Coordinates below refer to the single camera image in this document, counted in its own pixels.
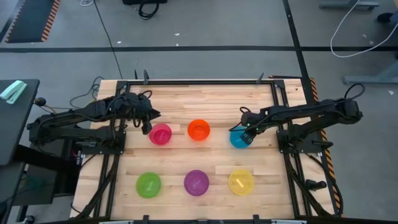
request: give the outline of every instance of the pink cup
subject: pink cup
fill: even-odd
[[[167,144],[172,137],[172,130],[167,124],[156,124],[149,133],[151,142],[158,146]]]

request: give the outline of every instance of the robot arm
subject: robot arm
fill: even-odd
[[[241,117],[242,126],[247,127],[241,139],[246,144],[250,144],[258,134],[268,128],[309,116],[317,116],[317,119],[303,125],[293,124],[288,130],[279,132],[278,137],[285,138],[286,142],[294,144],[295,141],[307,137],[308,134],[331,125],[357,123],[362,118],[362,112],[359,111],[356,101],[345,98],[323,100],[313,106],[271,106],[261,109],[258,114],[247,111]]]
[[[66,126],[84,121],[132,119],[137,128],[142,122],[142,133],[148,134],[152,129],[150,121],[160,116],[160,112],[152,108],[149,98],[150,96],[144,93],[138,95],[123,93],[92,102],[82,109],[43,115],[27,125],[29,141],[39,146],[56,139],[73,139],[84,146],[98,146],[98,152],[106,151],[102,150],[104,147],[122,148],[125,133],[116,132],[113,126],[104,126],[99,129],[67,128]]]

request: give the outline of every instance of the gray floor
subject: gray floor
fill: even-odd
[[[0,27],[17,0],[0,0]],[[49,40],[45,43],[6,44],[0,47],[108,47],[109,43],[94,6],[80,0],[62,1]],[[289,1],[300,43],[327,47],[346,10],[321,10],[316,0]],[[377,44],[391,31],[374,20],[396,8],[392,0],[380,1],[373,11],[354,11],[335,39],[336,46]],[[121,0],[97,2],[112,43],[116,47],[185,45],[293,46],[284,7],[280,0],[170,0],[158,15],[140,20],[134,6]],[[386,45],[398,45],[398,34]],[[125,78],[143,69],[151,78],[256,78],[266,75],[301,76],[295,52],[202,51],[118,52]],[[343,75],[374,75],[394,62],[393,52],[370,52],[340,59],[330,52],[305,52],[308,73],[317,81],[322,98],[343,96]],[[38,78],[38,96],[51,106],[68,106],[71,97],[85,93],[94,77],[119,77],[110,52],[0,54],[0,78]],[[364,118],[352,126],[328,128],[338,185],[345,200],[345,217],[398,220],[398,146],[396,111],[398,86],[366,85],[358,99]],[[90,97],[77,101],[84,105]],[[44,112],[34,107],[29,121]],[[27,145],[27,133],[21,143]],[[71,197],[57,198],[53,205],[31,206],[38,223],[69,216]],[[14,222],[15,211],[10,223]]]

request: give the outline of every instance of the blue cup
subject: blue cup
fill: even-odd
[[[246,144],[242,139],[241,135],[243,134],[244,127],[238,126],[234,128],[234,130],[241,130],[241,131],[230,131],[229,132],[229,141],[231,144],[237,149],[245,149],[249,147],[249,144]]]

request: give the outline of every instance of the wooden tabletop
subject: wooden tabletop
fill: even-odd
[[[98,98],[113,96],[116,82],[103,80]],[[306,103],[299,79],[285,80],[285,85],[290,106]],[[260,108],[273,106],[269,85],[147,85],[131,88],[135,93],[145,90],[152,90],[152,106],[162,114],[152,121],[152,125],[167,123],[173,135],[167,145],[159,147],[152,144],[148,136],[142,135],[141,129],[132,124],[127,127],[126,149],[120,158],[114,193],[113,220],[142,220],[143,215],[149,215],[153,220],[252,219],[254,214],[260,218],[294,217],[276,128],[257,136],[247,149],[235,149],[229,142],[228,129],[240,121],[240,106],[255,113]],[[210,124],[210,136],[203,142],[193,141],[187,134],[187,126],[193,119],[204,119]],[[93,123],[91,128],[107,124],[109,122]],[[306,179],[325,181],[318,164],[307,156],[301,158]],[[95,193],[102,160],[103,156],[97,155],[80,172],[73,202],[76,209],[82,210]],[[189,195],[183,186],[185,175],[194,169],[202,170],[210,179],[207,193],[199,197]],[[247,169],[254,175],[255,186],[251,194],[239,196],[230,190],[228,177],[236,169]],[[162,188],[154,198],[141,198],[136,192],[137,178],[145,172],[160,175]],[[300,212],[304,214],[301,193],[296,189]],[[327,188],[313,194],[327,211],[333,213]],[[107,196],[106,192],[101,215],[104,215]]]

